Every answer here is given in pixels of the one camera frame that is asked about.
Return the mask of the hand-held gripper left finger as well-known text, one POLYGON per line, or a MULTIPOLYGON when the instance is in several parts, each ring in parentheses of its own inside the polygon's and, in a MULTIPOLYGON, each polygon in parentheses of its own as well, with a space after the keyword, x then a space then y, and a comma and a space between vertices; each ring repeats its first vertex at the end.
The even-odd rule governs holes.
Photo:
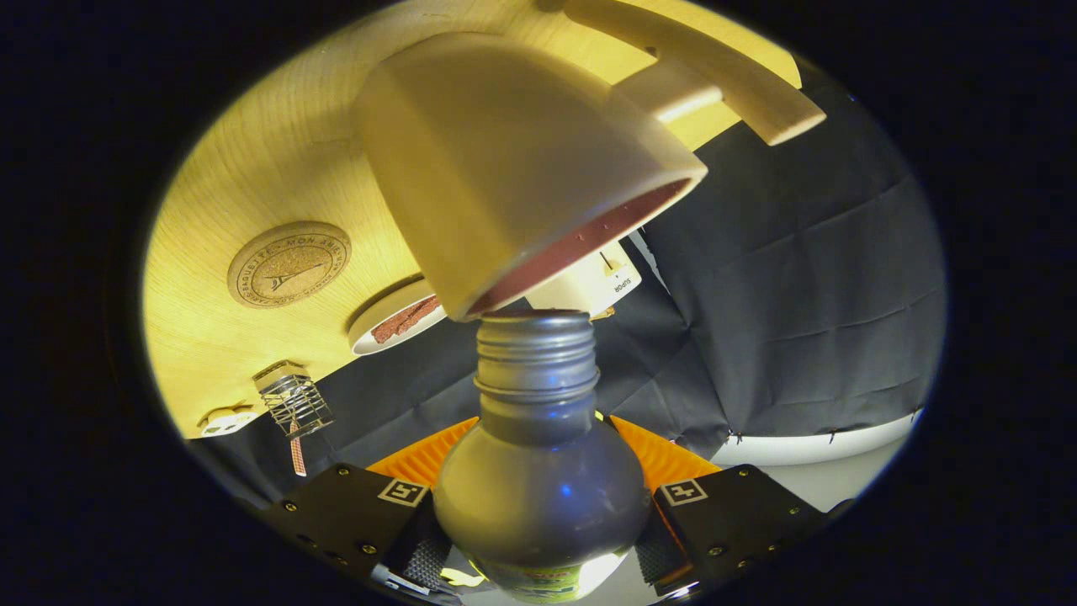
POLYGON ((462 580, 443 574, 451 541, 433 506, 443 461, 477 419, 454 423, 369 468, 337 463, 257 518, 349 579, 404 603, 460 603, 462 580))

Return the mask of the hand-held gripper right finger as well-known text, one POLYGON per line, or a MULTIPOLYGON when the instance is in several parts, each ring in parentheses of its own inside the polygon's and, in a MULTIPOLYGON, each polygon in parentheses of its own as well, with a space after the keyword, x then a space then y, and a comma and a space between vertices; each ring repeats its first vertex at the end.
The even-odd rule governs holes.
POLYGON ((721 469, 620 417, 651 488, 649 522, 634 545, 643 582, 658 594, 700 594, 742 578, 819 534, 854 505, 823 511, 754 465, 721 469))

